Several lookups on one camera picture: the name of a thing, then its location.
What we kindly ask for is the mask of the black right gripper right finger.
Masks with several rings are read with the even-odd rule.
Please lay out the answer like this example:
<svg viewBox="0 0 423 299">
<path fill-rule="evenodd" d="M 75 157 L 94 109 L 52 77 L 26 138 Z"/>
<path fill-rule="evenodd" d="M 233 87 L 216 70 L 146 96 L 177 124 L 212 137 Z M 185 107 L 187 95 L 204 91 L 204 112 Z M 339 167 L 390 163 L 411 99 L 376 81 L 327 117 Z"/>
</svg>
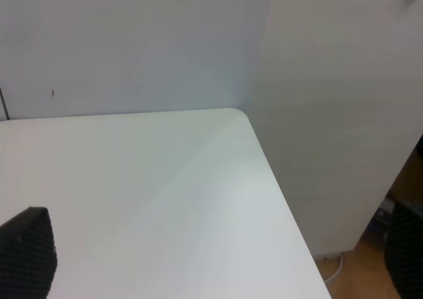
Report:
<svg viewBox="0 0 423 299">
<path fill-rule="evenodd" d="M 422 297 L 422 205 L 398 200 L 385 244 L 385 264 L 401 298 Z"/>
</svg>

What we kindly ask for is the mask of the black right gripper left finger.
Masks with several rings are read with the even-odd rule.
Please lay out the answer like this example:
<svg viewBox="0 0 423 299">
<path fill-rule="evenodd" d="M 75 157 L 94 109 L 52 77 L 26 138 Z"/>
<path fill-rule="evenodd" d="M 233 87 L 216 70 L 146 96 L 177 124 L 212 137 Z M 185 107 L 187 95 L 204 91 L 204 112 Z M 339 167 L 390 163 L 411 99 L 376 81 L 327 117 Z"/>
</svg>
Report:
<svg viewBox="0 0 423 299">
<path fill-rule="evenodd" d="M 47 298 L 57 267 L 47 208 L 29 207 L 1 225 L 2 298 Z"/>
</svg>

